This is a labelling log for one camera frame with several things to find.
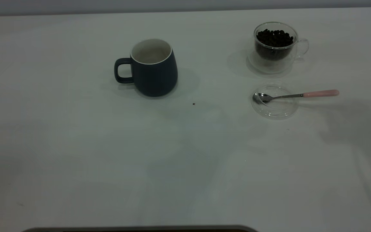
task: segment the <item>pink spoon handle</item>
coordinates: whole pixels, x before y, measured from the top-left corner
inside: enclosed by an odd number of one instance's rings
[[[331,97],[339,95],[338,90],[305,92],[303,97]]]

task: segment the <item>mug rim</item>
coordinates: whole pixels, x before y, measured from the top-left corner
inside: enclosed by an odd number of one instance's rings
[[[140,61],[136,60],[136,59],[134,58],[134,56],[133,56],[133,50],[134,50],[134,48],[135,48],[137,45],[139,45],[139,44],[141,44],[141,43],[144,43],[145,41],[161,41],[161,42],[164,42],[165,44],[167,44],[167,45],[170,47],[170,54],[168,54],[168,56],[165,57],[163,60],[161,60],[161,61],[159,61],[159,62],[156,62],[156,63],[143,63],[143,62],[140,62]],[[144,64],[144,65],[155,65],[155,64],[162,63],[162,62],[166,61],[166,60],[171,56],[172,53],[173,53],[173,47],[171,47],[171,44],[169,44],[167,41],[164,41],[164,40],[162,40],[162,39],[157,39],[157,38],[151,38],[151,39],[146,39],[146,40],[139,41],[138,43],[136,43],[136,44],[133,46],[133,48],[131,48],[131,51],[130,51],[130,57],[131,57],[131,59],[133,59],[133,60],[134,60],[135,62],[137,62],[137,63],[141,63],[141,64]]]
[[[257,37],[256,37],[256,31],[257,31],[257,28],[259,28],[259,27],[261,27],[261,26],[263,26],[263,25],[265,25],[265,24],[282,24],[282,25],[285,25],[285,26],[289,27],[289,28],[292,29],[292,30],[294,31],[294,33],[296,34],[296,41],[293,41],[292,44],[290,44],[289,46],[286,46],[286,47],[273,47],[273,46],[269,46],[269,45],[263,44],[262,42],[260,42],[260,41],[257,39]],[[262,24],[258,25],[258,26],[256,27],[256,29],[254,30],[254,40],[255,40],[256,42],[258,42],[258,43],[259,43],[261,46],[263,46],[263,47],[270,48],[270,49],[276,49],[276,50],[284,50],[284,49],[288,49],[288,48],[290,48],[290,47],[293,47],[294,45],[296,45],[296,44],[299,42],[299,34],[297,33],[297,31],[296,31],[292,26],[287,25],[287,24],[285,24],[285,23],[282,23],[282,22],[265,22],[265,23],[262,23]]]

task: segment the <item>glass saucer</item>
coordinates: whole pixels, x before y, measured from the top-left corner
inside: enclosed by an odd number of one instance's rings
[[[272,97],[290,95],[292,91],[282,82],[267,82],[260,85],[250,95],[250,102],[254,110],[269,119],[286,119],[296,112],[299,101],[296,98],[280,98],[264,103],[255,93],[265,93]]]

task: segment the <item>coffee bean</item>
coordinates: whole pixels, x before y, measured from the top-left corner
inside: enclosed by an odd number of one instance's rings
[[[260,31],[257,33],[256,37],[262,44],[271,47],[287,47],[293,44],[294,39],[293,36],[290,37],[290,34],[285,33],[283,30],[269,31],[268,29]],[[262,58],[268,60],[276,61],[283,59],[290,53],[291,49],[290,47],[284,50],[276,50],[256,43],[256,51]]]

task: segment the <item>wall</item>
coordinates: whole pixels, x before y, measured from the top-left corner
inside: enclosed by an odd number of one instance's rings
[[[371,0],[0,0],[0,15],[371,6]]]

